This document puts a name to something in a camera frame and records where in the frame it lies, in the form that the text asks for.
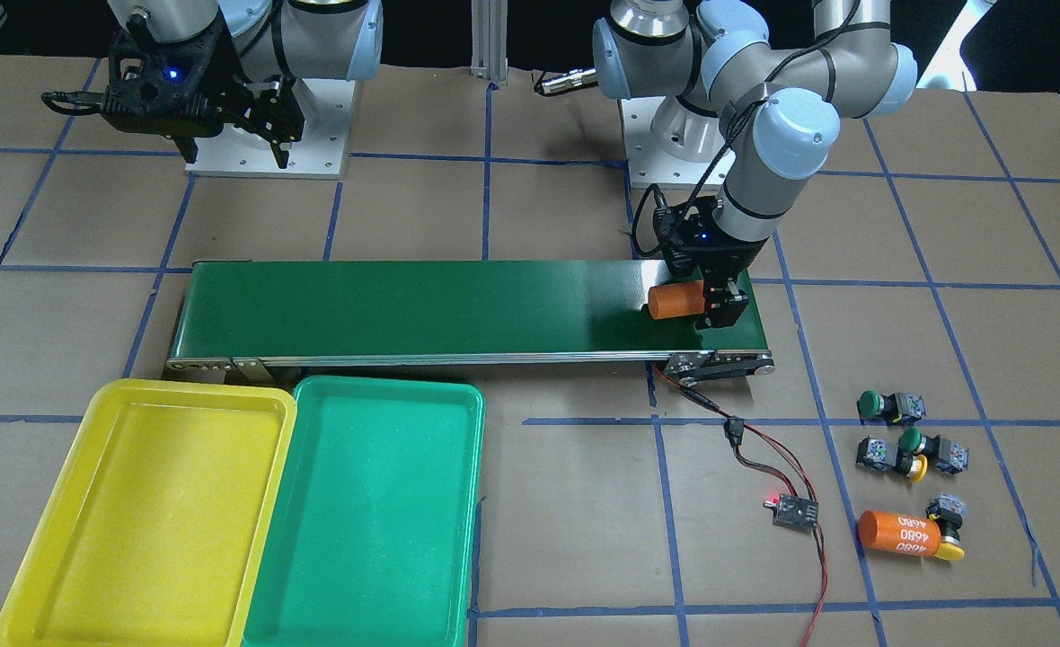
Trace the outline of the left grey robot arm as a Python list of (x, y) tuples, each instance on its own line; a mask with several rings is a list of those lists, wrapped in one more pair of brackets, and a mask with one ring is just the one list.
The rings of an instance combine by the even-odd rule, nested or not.
[(697, 329), (734, 326), (749, 307), (738, 284), (830, 155), (845, 119), (895, 113), (917, 63), (893, 40), (888, 1), (814, 1), (814, 39), (777, 49), (744, 1), (615, 1), (593, 25), (593, 66), (616, 100), (661, 98), (716, 119), (720, 144), (685, 202), (651, 183), (657, 255), (699, 290), (650, 292), (656, 319), (691, 316)]

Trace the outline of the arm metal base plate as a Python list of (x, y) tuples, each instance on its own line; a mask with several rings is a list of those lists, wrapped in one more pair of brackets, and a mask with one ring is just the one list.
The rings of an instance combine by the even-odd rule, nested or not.
[(360, 84), (347, 78), (299, 78), (292, 90), (258, 85), (258, 132), (226, 124), (214, 138), (197, 138), (196, 161), (186, 172), (235, 179), (337, 181), (344, 173), (349, 134)]
[(630, 187), (690, 190), (723, 145), (720, 120), (675, 97), (619, 101)]

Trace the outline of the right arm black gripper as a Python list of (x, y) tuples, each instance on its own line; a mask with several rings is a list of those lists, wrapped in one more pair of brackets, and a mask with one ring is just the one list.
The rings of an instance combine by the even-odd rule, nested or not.
[(145, 16), (130, 16), (110, 48), (110, 78), (99, 113), (114, 129), (153, 134), (173, 142), (216, 137), (231, 124), (263, 139), (280, 171), (289, 165), (283, 144), (300, 142), (305, 116), (296, 78), (267, 78), (255, 98), (245, 86), (225, 17), (215, 16), (188, 40), (161, 42)]

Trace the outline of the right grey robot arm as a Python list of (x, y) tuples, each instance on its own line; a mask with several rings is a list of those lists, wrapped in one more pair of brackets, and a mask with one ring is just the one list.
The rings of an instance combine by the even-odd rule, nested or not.
[(190, 173), (337, 180), (358, 82), (381, 63), (378, 1), (112, 1), (98, 112), (163, 137)]

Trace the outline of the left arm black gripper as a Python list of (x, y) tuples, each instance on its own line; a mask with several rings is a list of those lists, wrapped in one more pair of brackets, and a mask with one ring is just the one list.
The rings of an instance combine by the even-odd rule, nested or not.
[(702, 278), (699, 329), (729, 328), (742, 318), (749, 297), (738, 278), (764, 246), (763, 239), (748, 242), (722, 232), (716, 208), (716, 199), (695, 199), (654, 209), (654, 234), (666, 269), (675, 279)]

